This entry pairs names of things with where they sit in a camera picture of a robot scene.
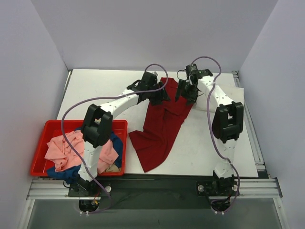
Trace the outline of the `dark red t-shirt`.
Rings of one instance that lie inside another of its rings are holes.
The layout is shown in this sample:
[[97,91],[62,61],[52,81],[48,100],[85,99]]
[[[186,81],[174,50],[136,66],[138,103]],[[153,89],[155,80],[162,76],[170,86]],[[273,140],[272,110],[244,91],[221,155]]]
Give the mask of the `dark red t-shirt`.
[[165,86],[170,101],[160,105],[148,105],[142,131],[129,133],[144,172],[161,165],[168,157],[181,125],[187,118],[192,105],[186,99],[175,100],[178,83],[169,78]]

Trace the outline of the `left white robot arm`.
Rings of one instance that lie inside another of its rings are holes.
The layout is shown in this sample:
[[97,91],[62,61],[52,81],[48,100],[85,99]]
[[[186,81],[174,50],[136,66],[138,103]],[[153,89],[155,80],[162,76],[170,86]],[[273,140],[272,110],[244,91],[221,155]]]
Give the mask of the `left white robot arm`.
[[89,197],[97,192],[98,185],[93,180],[98,175],[100,152],[110,140],[114,118],[146,99],[153,105],[170,101],[164,83],[158,81],[156,72],[144,72],[140,80],[127,86],[110,102],[101,105],[91,104],[88,107],[81,126],[84,152],[76,180],[76,189],[82,195]]

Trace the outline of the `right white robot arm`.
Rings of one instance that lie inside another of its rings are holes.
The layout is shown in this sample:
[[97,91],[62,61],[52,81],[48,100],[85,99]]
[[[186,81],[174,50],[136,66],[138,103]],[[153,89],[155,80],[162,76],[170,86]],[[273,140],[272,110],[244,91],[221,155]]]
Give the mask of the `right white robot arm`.
[[212,144],[220,157],[213,171],[213,181],[206,186],[211,195],[233,197],[238,195],[239,176],[233,165],[234,151],[243,131],[244,106],[235,102],[216,84],[216,78],[208,70],[199,70],[195,63],[185,67],[186,79],[178,82],[175,99],[181,97],[194,104],[199,96],[199,86],[206,95],[208,127]]

